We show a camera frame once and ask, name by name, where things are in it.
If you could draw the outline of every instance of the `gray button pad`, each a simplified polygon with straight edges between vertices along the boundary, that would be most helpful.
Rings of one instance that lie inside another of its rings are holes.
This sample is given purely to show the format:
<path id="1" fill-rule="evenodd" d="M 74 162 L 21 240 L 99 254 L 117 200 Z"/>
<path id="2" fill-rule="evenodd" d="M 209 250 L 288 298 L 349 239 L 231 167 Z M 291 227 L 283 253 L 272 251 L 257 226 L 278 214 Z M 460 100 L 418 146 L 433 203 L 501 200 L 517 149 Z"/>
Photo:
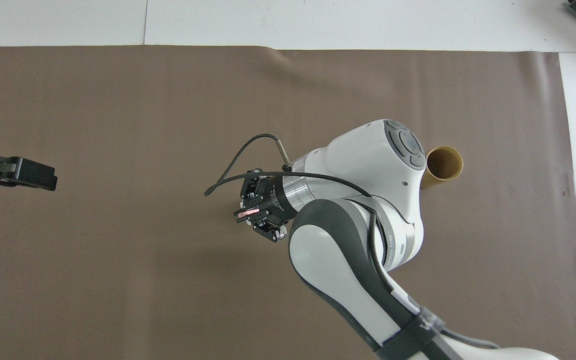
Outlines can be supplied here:
<path id="1" fill-rule="evenodd" d="M 386 139 L 401 161 L 414 170 L 423 170 L 426 156 L 417 137 L 403 123 L 394 120 L 383 123 Z"/>

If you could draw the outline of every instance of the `round button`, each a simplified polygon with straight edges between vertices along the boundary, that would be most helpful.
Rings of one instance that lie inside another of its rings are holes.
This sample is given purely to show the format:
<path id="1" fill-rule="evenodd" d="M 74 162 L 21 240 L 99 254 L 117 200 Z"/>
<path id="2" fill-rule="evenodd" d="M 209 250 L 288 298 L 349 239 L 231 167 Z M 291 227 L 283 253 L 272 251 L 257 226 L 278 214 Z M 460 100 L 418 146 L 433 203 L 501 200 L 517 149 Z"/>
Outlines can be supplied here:
<path id="1" fill-rule="evenodd" d="M 404 144 L 406 150 L 408 150 L 412 155 L 417 155 L 420 153 L 421 149 L 417 139 L 408 131 L 402 131 L 399 133 L 399 139 L 402 144 Z"/>

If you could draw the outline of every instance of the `white table surface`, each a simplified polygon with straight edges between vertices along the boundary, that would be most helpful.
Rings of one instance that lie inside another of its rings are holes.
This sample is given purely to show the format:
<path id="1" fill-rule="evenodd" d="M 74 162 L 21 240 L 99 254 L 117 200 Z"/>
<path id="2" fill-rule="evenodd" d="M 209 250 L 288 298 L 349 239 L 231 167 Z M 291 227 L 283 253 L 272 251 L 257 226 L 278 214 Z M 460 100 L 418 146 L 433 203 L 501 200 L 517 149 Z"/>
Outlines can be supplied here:
<path id="1" fill-rule="evenodd" d="M 0 2 L 0 46 L 559 52 L 576 189 L 576 19 L 564 0 Z"/>

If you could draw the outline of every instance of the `velcro strap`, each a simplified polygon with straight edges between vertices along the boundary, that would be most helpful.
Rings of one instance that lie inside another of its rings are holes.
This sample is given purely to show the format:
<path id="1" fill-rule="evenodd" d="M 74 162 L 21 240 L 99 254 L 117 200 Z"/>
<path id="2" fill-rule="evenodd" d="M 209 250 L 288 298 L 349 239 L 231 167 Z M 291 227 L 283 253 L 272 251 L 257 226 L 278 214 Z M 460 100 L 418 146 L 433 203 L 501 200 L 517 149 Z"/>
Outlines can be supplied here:
<path id="1" fill-rule="evenodd" d="M 425 307 L 374 353 L 381 360 L 407 360 L 427 347 L 446 323 Z"/>

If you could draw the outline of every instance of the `brown cylinder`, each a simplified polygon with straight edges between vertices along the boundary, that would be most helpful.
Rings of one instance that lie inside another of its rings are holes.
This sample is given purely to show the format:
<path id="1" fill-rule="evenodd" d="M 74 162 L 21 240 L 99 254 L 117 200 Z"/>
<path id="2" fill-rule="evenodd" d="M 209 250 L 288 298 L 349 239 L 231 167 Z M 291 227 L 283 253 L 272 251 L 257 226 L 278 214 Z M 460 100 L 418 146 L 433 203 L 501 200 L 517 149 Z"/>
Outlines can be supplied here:
<path id="1" fill-rule="evenodd" d="M 421 189 L 450 182 L 464 170 L 462 155 L 450 146 L 437 146 L 425 154 Z"/>

